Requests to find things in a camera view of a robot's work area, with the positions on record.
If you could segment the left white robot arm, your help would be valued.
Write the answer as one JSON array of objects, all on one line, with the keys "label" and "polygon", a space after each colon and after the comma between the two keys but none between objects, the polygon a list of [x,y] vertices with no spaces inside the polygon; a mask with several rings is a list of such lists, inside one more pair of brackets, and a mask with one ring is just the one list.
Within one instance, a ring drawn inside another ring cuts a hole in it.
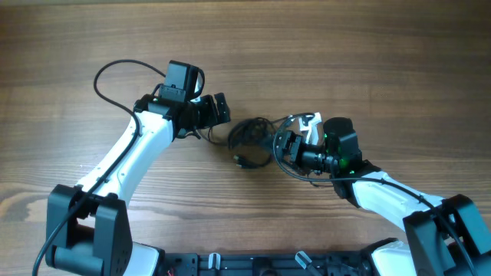
[{"label": "left white robot arm", "polygon": [[230,121],[224,94],[204,95],[206,77],[191,64],[170,61],[163,82],[129,108],[130,122],[107,155],[74,186],[57,185],[48,197],[42,263],[77,275],[169,275],[163,249],[135,242],[128,205],[148,169],[172,142]]}]

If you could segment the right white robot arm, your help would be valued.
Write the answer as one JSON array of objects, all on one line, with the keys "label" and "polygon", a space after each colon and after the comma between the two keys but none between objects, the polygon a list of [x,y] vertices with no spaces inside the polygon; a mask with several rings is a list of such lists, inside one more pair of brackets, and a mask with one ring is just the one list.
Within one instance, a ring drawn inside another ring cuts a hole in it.
[{"label": "right white robot arm", "polygon": [[390,177],[364,159],[351,119],[323,123],[313,113],[285,118],[269,142],[288,175],[331,186],[353,206],[400,228],[406,241],[388,238],[361,251],[369,275],[488,275],[490,232],[474,202],[462,194],[429,195]]}]

